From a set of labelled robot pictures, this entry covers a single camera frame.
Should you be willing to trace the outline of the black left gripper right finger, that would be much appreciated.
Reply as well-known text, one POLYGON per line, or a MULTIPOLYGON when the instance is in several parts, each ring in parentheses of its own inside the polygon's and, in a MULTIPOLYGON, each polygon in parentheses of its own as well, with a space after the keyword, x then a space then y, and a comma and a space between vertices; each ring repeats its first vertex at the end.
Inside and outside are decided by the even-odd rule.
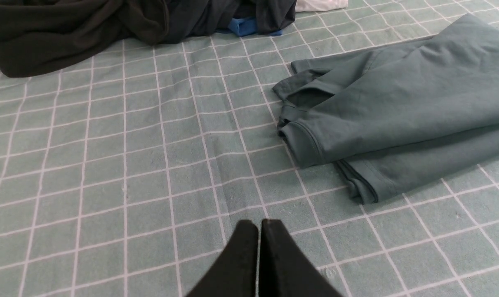
POLYGON ((260 297, 341 296, 278 219, 261 222, 258 294, 260 297))

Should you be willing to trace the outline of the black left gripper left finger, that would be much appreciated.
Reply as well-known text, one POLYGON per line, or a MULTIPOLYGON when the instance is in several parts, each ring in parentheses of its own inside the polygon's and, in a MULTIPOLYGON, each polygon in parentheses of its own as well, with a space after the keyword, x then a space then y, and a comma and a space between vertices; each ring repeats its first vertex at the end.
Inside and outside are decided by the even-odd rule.
POLYGON ((256 294, 259 230, 240 220, 227 245, 188 297, 254 297, 256 294))

